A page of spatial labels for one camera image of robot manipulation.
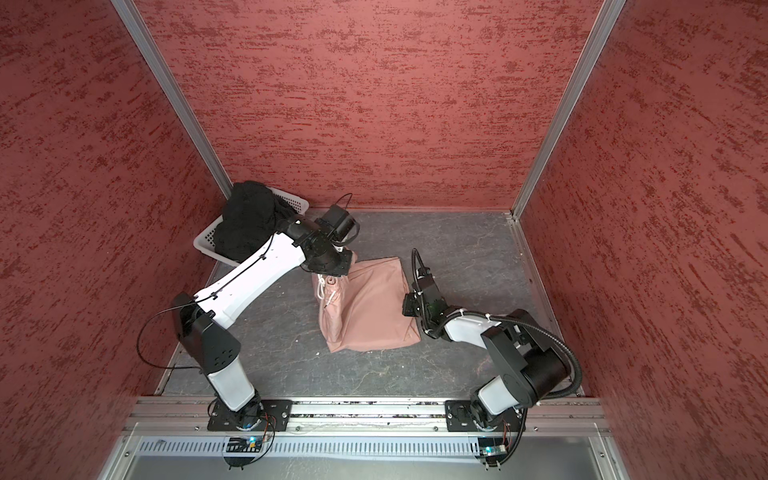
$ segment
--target black clothing pile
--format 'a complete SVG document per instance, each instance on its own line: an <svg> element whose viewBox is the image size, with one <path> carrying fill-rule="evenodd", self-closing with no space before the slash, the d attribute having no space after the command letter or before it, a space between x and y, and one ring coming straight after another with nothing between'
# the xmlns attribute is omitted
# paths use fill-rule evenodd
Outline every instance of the black clothing pile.
<svg viewBox="0 0 768 480"><path fill-rule="evenodd" d="M252 180L232 186L232 196L214 232L216 253L243 262L257 252L275 232L279 220L296 211L264 184Z"/></svg>

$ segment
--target laundry basket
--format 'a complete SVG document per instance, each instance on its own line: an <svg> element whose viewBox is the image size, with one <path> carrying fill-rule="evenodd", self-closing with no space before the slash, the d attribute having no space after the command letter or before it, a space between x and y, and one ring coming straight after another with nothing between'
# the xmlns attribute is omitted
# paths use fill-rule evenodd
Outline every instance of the laundry basket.
<svg viewBox="0 0 768 480"><path fill-rule="evenodd" d="M304 200L301 197L297 197L296 195L288 194L282 190L277 190L276 188L270 187L270 190L272 190L272 193L277 195L278 197L282 198L288 204L298 213L301 215L304 215L306 213L306 209L310 207L310 202ZM222 216L219 216L211 225L208 225L203 232L195 237L192 244L195 248L197 248L199 251L205 253L209 257L213 257L216 260L219 260L220 262L224 262L227 265L231 266L238 266L240 265L240 262L236 262L234 260L230 260L222 255L219 255L216 253L216 245L214 244L214 232L216 231L216 226L221 223L224 220Z"/></svg>

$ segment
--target black mounting plate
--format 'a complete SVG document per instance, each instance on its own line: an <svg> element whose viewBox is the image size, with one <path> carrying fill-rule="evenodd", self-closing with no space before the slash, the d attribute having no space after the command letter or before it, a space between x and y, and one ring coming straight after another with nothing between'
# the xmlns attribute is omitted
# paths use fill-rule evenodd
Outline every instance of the black mounting plate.
<svg viewBox="0 0 768 480"><path fill-rule="evenodd" d="M292 400L267 400L261 399L261 405L264 407L264 412L275 418L275 431L285 432L288 426L288 420L290 420L290 409L293 405ZM208 432L241 432L234 425L231 425L227 421L227 413L229 410L223 402L215 402L214 410L210 414L208 420ZM266 428L265 420L259 419L253 426L250 432L257 430L264 430Z"/></svg>
<svg viewBox="0 0 768 480"><path fill-rule="evenodd" d="M472 420L472 414L469 412L469 400L446 400L445 401L445 424L449 432L480 432L475 421ZM506 420L509 428L517 432L520 426L520 419L514 409L508 409L499 416L499 424L493 429L493 432L500 432L504 429L502 420Z"/></svg>

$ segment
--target red wall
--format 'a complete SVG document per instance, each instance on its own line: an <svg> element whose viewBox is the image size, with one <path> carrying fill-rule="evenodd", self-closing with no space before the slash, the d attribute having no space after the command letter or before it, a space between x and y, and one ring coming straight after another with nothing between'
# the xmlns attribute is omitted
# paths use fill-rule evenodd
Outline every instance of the red wall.
<svg viewBox="0 0 768 480"><path fill-rule="evenodd" d="M137 0L233 181L509 208L601 0Z"/></svg>
<svg viewBox="0 0 768 480"><path fill-rule="evenodd" d="M627 2L525 210L633 480L768 478L766 20Z"/></svg>
<svg viewBox="0 0 768 480"><path fill-rule="evenodd" d="M222 197L109 2L4 2L0 36L0 476L93 478Z"/></svg>

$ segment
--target pink fabric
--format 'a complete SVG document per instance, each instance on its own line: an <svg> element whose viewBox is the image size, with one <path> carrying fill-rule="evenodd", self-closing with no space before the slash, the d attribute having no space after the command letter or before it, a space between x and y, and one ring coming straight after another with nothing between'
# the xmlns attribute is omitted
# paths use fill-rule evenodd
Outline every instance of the pink fabric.
<svg viewBox="0 0 768 480"><path fill-rule="evenodd" d="M342 277L313 275L320 331L331 352L396 349L417 343L415 319L402 314L408 293L400 259L356 262Z"/></svg>

